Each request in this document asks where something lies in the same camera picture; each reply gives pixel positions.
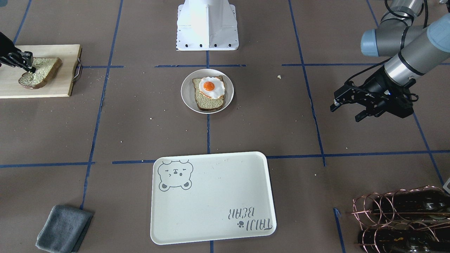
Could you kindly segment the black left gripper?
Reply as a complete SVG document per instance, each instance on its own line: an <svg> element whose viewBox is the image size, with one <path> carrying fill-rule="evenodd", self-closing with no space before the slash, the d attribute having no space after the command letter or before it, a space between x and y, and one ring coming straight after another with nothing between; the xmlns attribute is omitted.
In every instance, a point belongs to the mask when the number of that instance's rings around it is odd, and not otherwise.
<svg viewBox="0 0 450 253"><path fill-rule="evenodd" d="M357 86L351 79L345 81L334 92L334 103L331 104L330 111L335 112L342 105L356 103L365 107L365 110L355 116L356 122L366 117L380 117L385 112L405 118L413 114L413 103L418 101L418 95L409 90L415 83L416 80L410 78L405 84L398 85L381 67L363 85Z"/></svg>

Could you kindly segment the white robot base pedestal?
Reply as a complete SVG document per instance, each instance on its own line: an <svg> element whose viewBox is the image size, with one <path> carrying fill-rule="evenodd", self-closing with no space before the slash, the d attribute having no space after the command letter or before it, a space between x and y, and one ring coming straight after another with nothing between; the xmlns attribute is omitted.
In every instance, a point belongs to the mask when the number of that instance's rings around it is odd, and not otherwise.
<svg viewBox="0 0 450 253"><path fill-rule="evenodd" d="M228 0L186 0L178 6L176 24L177 50L239 48L236 8Z"/></svg>

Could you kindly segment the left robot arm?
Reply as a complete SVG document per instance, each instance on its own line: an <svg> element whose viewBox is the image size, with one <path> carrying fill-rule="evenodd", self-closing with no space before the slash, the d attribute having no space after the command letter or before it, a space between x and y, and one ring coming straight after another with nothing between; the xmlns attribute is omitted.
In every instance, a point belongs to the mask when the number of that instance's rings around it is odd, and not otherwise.
<svg viewBox="0 0 450 253"><path fill-rule="evenodd" d="M360 49L365 56L387 57L375 64L376 71L362 85L349 77L334 92L331 112L346 104L365 107L355 116L366 117L390 113L400 118L413 114L418 95L410 88L419 78L449 58L449 14L428 24L426 0L384 2L387 9L376 29L361 37Z"/></svg>

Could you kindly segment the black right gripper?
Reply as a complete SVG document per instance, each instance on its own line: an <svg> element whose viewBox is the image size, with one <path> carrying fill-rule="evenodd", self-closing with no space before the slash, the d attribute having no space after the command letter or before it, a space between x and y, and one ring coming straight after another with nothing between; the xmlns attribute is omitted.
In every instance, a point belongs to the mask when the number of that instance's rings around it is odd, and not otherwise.
<svg viewBox="0 0 450 253"><path fill-rule="evenodd" d="M19 67L29 73L36 72L36 68L32 66L33 53L16 48L13 41L3 33L0 33L0 64Z"/></svg>

